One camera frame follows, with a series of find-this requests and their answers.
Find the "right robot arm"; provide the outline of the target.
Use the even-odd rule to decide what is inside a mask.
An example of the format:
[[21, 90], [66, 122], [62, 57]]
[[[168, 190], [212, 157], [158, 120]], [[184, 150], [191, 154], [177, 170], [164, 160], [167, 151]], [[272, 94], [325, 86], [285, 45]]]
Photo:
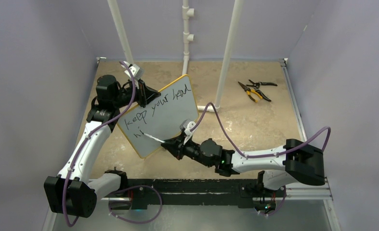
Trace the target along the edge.
[[176, 159], [188, 157], [215, 173], [229, 177], [260, 170], [255, 189], [267, 196], [282, 186], [299, 182], [305, 185], [325, 184], [323, 151], [297, 139], [287, 139], [283, 146], [260, 151], [224, 149], [211, 138], [198, 144], [180, 135], [161, 143]]

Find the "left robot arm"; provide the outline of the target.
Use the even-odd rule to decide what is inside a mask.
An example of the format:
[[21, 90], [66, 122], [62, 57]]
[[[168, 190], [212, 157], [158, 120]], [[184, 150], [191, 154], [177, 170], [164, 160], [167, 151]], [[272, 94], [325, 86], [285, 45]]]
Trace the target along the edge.
[[82, 138], [59, 173], [48, 176], [44, 182], [51, 211], [63, 214], [70, 227], [75, 225], [70, 222], [70, 216], [88, 218], [97, 201], [111, 193], [122, 197], [132, 191], [127, 174], [116, 168], [105, 171], [98, 179], [90, 181], [89, 177], [118, 119], [133, 103], [145, 107], [159, 96], [160, 92], [148, 87], [143, 80], [128, 80], [121, 85], [113, 75], [98, 78]]

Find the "black whiteboard marker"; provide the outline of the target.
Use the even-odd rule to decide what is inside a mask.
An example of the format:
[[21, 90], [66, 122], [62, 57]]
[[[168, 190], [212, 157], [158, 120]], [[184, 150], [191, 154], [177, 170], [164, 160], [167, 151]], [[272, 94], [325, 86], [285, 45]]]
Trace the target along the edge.
[[154, 137], [154, 136], [152, 136], [150, 134], [144, 133], [144, 135], [147, 136], [147, 137], [149, 137], [149, 138], [151, 138], [151, 139], [153, 139], [153, 140], [155, 140], [155, 141], [157, 141], [157, 142], [159, 142], [159, 143], [164, 143], [165, 142], [164, 140], [161, 140], [161, 139], [159, 139], [157, 137]]

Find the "yellow framed whiteboard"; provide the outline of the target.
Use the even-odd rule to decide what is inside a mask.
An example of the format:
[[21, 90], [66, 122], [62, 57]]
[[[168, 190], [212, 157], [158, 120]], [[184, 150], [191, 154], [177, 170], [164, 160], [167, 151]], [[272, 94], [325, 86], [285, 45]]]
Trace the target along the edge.
[[180, 124], [195, 121], [199, 112], [188, 75], [162, 88], [161, 95], [145, 108], [134, 106], [118, 120], [118, 126], [137, 155], [144, 159], [159, 149], [160, 143], [147, 137], [166, 140], [180, 134]]

